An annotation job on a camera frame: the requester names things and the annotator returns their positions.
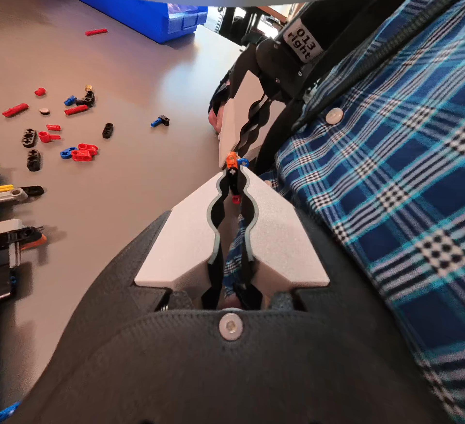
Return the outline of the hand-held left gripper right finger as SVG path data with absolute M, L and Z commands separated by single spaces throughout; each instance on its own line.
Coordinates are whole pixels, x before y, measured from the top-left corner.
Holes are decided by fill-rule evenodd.
M 295 207 L 252 171 L 240 171 L 240 300 L 263 309 L 275 293 L 325 288 L 330 279 Z

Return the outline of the scattered small lego connectors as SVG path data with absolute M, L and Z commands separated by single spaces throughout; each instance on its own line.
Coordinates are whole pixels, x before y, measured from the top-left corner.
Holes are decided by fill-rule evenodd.
M 85 97 L 77 99 L 75 96 L 70 96 L 64 102 L 65 106 L 68 107 L 64 110 L 66 116 L 71 116 L 81 112 L 89 110 L 95 104 L 95 93 L 91 85 L 85 86 Z M 20 114 L 29 109 L 27 103 L 21 103 L 14 107 L 11 107 L 2 112 L 5 118 L 10 118 Z M 61 131 L 59 125 L 46 125 L 47 131 L 37 132 L 34 129 L 26 129 L 21 139 L 21 144 L 25 148 L 29 148 L 30 151 L 27 154 L 26 167 L 30 172 L 38 172 L 41 168 L 41 156 L 39 151 L 33 149 L 36 145 L 37 140 L 42 143 L 50 143 L 55 140 L 60 140 L 61 136 L 52 134 L 52 132 Z M 89 162 L 98 153 L 98 147 L 93 144 L 80 143 L 77 147 L 69 147 L 60 152 L 61 159 L 68 160 L 72 159 L 76 162 Z

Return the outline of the small lego axle assembly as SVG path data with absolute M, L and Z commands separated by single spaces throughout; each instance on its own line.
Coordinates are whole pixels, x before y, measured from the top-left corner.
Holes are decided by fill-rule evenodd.
M 232 202 L 239 205 L 241 196 L 238 190 L 240 166 L 249 166 L 247 159 L 238 158 L 235 152 L 230 152 L 226 157 L 226 177 L 232 194 Z

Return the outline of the lego car chassis model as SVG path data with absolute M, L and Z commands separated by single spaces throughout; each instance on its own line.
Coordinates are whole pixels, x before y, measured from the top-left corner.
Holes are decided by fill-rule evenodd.
M 20 204 L 44 194 L 41 186 L 15 188 L 1 186 L 1 205 Z M 0 223 L 0 300 L 11 299 L 16 292 L 16 268 L 21 265 L 21 252 L 47 242 L 43 227 L 26 226 L 20 219 L 2 220 Z

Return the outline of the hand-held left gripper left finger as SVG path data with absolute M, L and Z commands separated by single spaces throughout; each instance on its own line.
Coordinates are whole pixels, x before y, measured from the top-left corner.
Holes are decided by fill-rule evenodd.
M 135 276 L 142 288 L 186 292 L 216 309 L 223 286 L 219 225 L 225 218 L 226 172 L 218 173 L 169 213 Z

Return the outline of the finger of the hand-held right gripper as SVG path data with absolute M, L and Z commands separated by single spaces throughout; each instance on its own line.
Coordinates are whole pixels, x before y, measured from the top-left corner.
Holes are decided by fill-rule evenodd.
M 238 156 L 245 159 L 255 159 L 262 145 L 286 105 L 276 100 L 268 100 L 259 110 L 258 122 L 247 131 L 246 141 L 239 148 Z
M 224 106 L 218 147 L 220 169 L 225 167 L 228 154 L 237 150 L 250 120 L 268 99 L 259 77 L 247 70 L 236 94 Z

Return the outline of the person's plaid shirt torso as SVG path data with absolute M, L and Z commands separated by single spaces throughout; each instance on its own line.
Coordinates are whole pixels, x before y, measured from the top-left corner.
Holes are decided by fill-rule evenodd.
M 377 0 L 256 172 L 330 278 L 242 316 L 239 423 L 464 423 L 464 0 Z

